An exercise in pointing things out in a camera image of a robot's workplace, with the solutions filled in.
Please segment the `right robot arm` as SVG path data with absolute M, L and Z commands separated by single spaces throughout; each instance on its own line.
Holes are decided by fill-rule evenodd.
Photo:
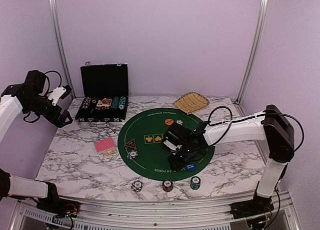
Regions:
M 252 214 L 258 214 L 267 206 L 267 200 L 295 154 L 294 128 L 287 115 L 276 106 L 268 105 L 262 112 L 227 122 L 200 122 L 192 130 L 173 123 L 165 132 L 161 146 L 171 152 L 170 167 L 178 171 L 210 147 L 247 140 L 266 140 L 269 148 L 265 170 L 247 207 Z

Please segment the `orange big blind button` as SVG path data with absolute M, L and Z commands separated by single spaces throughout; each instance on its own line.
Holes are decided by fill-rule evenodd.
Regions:
M 173 119 L 165 119 L 164 123 L 167 125 L 167 126 L 171 126 L 175 121 Z

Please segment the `blue small blind button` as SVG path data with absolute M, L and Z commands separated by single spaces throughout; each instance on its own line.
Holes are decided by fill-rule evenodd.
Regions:
M 188 163 L 186 166 L 185 166 L 185 169 L 188 171 L 188 172 L 193 172 L 196 170 L 196 165 L 195 163 Z

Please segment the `green fifty chip stack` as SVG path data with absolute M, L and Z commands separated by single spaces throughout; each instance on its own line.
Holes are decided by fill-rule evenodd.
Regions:
M 190 188 L 192 190 L 198 190 L 201 186 L 201 179 L 198 176 L 193 176 L 190 180 Z

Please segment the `blue ten chip stack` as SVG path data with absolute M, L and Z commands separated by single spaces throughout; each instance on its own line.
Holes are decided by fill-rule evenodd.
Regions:
M 140 191 L 142 190 L 142 188 L 143 188 L 143 183 L 142 183 L 141 181 L 137 180 L 137 181 L 134 181 L 134 182 L 132 183 L 131 189 L 132 189 L 135 193 L 140 192 Z

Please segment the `placed ten chips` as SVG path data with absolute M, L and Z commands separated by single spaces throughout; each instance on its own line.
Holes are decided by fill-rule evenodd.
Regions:
M 183 120 L 176 120 L 176 123 L 180 124 L 180 125 L 183 125 L 184 122 L 183 122 Z
M 132 150 L 127 154 L 127 158 L 132 160 L 138 156 L 138 152 L 136 150 Z

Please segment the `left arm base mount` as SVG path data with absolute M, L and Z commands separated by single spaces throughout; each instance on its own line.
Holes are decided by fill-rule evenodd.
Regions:
M 56 214 L 61 218 L 67 215 L 76 217 L 80 209 L 80 203 L 66 199 L 59 199 L 57 202 L 49 201 L 48 199 L 39 199 L 36 207 L 40 210 Z

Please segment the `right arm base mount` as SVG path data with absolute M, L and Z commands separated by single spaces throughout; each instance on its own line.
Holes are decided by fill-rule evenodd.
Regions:
M 272 203 L 255 203 L 253 200 L 233 203 L 230 208 L 234 219 L 264 214 L 275 209 Z

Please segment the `triangular all-in button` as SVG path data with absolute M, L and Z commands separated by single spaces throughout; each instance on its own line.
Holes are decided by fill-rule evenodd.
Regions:
M 132 139 L 132 140 L 128 141 L 127 143 L 124 144 L 124 146 L 126 148 L 131 148 L 131 149 L 135 149 L 135 150 L 137 149 L 137 145 L 136 145 L 135 139 Z

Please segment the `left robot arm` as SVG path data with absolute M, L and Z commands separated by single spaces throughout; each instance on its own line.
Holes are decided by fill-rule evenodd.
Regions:
M 20 113 L 29 115 L 35 113 L 38 117 L 44 116 L 58 128 L 72 123 L 67 110 L 57 105 L 60 99 L 71 93 L 68 85 L 59 85 L 53 91 L 43 91 L 45 84 L 50 80 L 45 73 L 32 70 L 27 73 L 22 84 L 9 85 L 0 97 L 0 136 L 4 137 L 11 123 Z M 67 201 L 58 196 L 57 187 L 53 183 L 36 181 L 13 176 L 4 171 L 0 172 L 0 196 L 17 199 L 38 198 L 37 207 L 60 212 Z

